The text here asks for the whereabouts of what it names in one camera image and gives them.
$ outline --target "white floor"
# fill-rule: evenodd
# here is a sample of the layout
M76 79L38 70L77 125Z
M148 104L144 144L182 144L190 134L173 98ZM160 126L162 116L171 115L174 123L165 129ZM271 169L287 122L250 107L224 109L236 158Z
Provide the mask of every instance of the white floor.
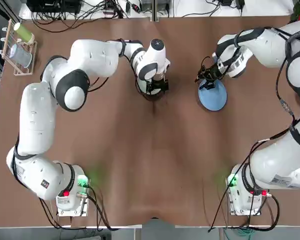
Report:
M102 0L85 0L81 7L81 13L83 11L89 11L92 7L90 5L97 5ZM139 0L129 0L131 3L139 5ZM170 17L182 17L187 14L198 13L201 15L190 15L189 17L208 17L209 14L204 14L211 12L215 9L215 6L207 3L212 0L171 0L172 8L170 9ZM122 9L126 9L126 1L118 0ZM232 6L236 6L236 1L234 0ZM293 12L294 4L293 0L245 0L245 6L242 11L242 16L285 16L290 15ZM134 10L130 11L129 18L147 18L151 16L150 12L146 13L136 13ZM213 13L213 17L238 17L240 16L240 11L236 8L231 8L228 6L222 6L219 10ZM31 11L25 3L22 4L19 16L23 19L31 19ZM103 18L105 15L102 11L93 14L91 19ZM166 18L168 14L158 13L158 17ZM67 13L66 19L74 19L74 16Z

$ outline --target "blue plate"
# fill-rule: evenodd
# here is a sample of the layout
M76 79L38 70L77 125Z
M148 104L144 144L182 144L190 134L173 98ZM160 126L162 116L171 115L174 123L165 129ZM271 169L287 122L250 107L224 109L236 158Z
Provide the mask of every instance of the blue plate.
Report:
M200 83L200 86L205 84L206 80ZM206 88L199 89L199 99L202 105L210 111L221 110L227 102L227 90L220 80L215 81L215 88L207 90Z

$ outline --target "green cable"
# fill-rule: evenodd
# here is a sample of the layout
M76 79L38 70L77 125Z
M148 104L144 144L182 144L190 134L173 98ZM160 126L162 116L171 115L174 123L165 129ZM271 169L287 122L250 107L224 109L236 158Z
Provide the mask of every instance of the green cable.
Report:
M233 229L233 231L239 236L239 237L248 237L247 240L251 240L252 235L256 232L253 229L250 228L242 228L242 229ZM227 240L231 240L226 232L226 228L223 229L224 235L227 238Z

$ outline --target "white robotic arm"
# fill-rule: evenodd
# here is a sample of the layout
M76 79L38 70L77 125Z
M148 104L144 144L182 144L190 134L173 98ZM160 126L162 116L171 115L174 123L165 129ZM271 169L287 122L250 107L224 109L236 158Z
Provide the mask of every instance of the white robotic arm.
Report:
M81 167L52 162L43 156L53 143L56 109L58 105L68 112L82 108L90 79L112 76L122 56L129 60L144 94L167 90L165 73L170 62L161 40L152 40L147 51L139 41L77 40L69 59L53 56L41 75L41 82L29 84L22 94L19 136L6 163L16 180L39 198L56 198L58 209L76 212L70 216L80 216L74 210L82 205L77 194L85 191L83 185L87 182L82 184L81 180L87 178Z
M290 52L287 42L290 37ZM287 60L286 77L289 85L300 96L300 21L279 29L260 27L223 36L212 57L215 64L198 73L199 78L213 83L221 76L239 77L245 70L251 56L255 56L265 67L280 67ZM300 189L300 122L272 145L255 151L246 164L235 175L236 165L227 183L229 206L232 215L252 214L261 206L262 191L267 189Z

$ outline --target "brown table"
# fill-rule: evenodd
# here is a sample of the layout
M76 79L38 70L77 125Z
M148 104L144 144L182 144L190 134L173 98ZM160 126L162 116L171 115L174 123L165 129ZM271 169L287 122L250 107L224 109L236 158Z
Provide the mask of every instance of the brown table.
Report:
M170 92L155 103L146 101L135 89L128 62L121 59L114 76L88 95L83 109L57 110L54 144L46 156L82 166L100 187L112 226L142 224L152 217L175 225L211 224L232 167L243 161L256 140L281 131L291 119L276 98L278 69L265 68L255 58L240 78L224 79L225 108L205 110L194 83L200 62L225 34L287 22L288 17L99 20L58 34L28 23L39 42L35 72L15 77L6 64L0 84L0 227L49 226L38 198L19 185L6 166L19 131L24 87L39 81L50 56L68 57L75 40L116 38L145 45L162 39L171 61ZM49 25L50 30L62 28L59 22ZM279 91L299 115L300 105L285 74ZM300 190L272 193L281 205L279 225L300 226ZM229 225L242 223L241 217L227 218L226 209L224 201L217 226L225 226L225 220ZM268 208L251 224L270 225ZM88 217L75 218L73 225L95 226L94 206Z

